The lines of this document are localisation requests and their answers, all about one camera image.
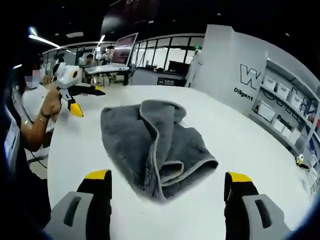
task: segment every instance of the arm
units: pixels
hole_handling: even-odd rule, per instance
[[[59,92],[53,88],[45,97],[41,110],[45,115],[51,116],[60,111],[61,104],[59,101]],[[28,128],[26,124],[21,124],[21,134],[25,138],[25,148],[36,152],[45,140],[48,118],[45,118],[40,112],[33,122],[32,128]]]

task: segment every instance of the white wall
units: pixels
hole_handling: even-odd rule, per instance
[[[191,87],[246,116],[257,97],[258,91],[254,87],[259,87],[262,82],[268,58],[303,80],[314,92],[320,85],[306,66],[284,50],[259,38],[235,32],[230,26],[207,26],[200,58],[202,66]],[[241,65],[253,69],[252,72],[241,76]],[[252,96],[252,100],[235,93],[235,88]]]

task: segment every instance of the ceiling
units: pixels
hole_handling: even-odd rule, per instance
[[[177,33],[205,33],[207,24],[228,25],[236,32],[284,49],[320,79],[319,17],[315,4],[316,1],[295,4],[287,0],[50,3],[35,8],[31,25],[40,37],[58,45],[98,41],[102,34],[106,35],[105,40],[115,41],[126,34],[139,32],[141,40]],[[66,37],[74,32],[83,32],[83,36]],[[38,43],[35,47],[38,52],[50,48]]]

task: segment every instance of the logo on wall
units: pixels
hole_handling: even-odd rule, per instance
[[[244,85],[249,85],[254,90],[258,89],[261,81],[261,72],[258,74],[257,70],[250,68],[246,65],[240,64],[240,82]]]

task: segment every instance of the microfiber towel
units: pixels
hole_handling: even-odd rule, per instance
[[[101,112],[105,150],[129,183],[151,199],[170,199],[218,166],[200,133],[180,125],[186,114],[161,100]]]

